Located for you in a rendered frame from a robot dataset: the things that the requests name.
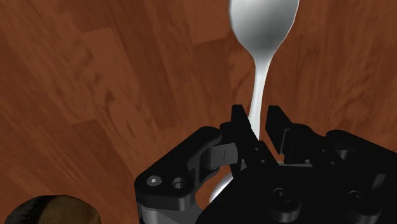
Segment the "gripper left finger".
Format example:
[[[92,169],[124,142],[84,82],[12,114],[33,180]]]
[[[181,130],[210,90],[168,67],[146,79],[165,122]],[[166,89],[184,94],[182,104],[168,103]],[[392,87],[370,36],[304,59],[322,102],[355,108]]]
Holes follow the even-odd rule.
[[[274,160],[254,135],[243,106],[235,104],[229,122],[199,128],[136,177],[139,224],[199,224],[203,210],[195,194],[220,167],[230,166],[235,176]]]

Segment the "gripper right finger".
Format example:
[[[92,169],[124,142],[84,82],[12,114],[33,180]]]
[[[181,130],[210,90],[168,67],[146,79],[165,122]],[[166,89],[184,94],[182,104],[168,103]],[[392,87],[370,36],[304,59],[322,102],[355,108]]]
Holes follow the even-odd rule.
[[[279,106],[265,129],[285,164],[310,162],[310,196],[327,224],[397,224],[397,152],[344,130],[319,135]]]

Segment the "silver metal spoon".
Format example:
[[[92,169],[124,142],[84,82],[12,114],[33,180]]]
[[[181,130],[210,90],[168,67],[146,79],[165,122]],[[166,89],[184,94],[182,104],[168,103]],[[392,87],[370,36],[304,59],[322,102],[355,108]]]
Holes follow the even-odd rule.
[[[255,65],[248,119],[257,139],[263,90],[272,58],[295,21],[300,0],[229,0],[230,24]]]

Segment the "brown wooden round object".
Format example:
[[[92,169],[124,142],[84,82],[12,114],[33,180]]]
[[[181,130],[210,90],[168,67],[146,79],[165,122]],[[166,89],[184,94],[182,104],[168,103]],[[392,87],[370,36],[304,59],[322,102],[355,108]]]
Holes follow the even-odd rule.
[[[70,195],[42,195],[17,206],[4,224],[102,224],[97,210]]]

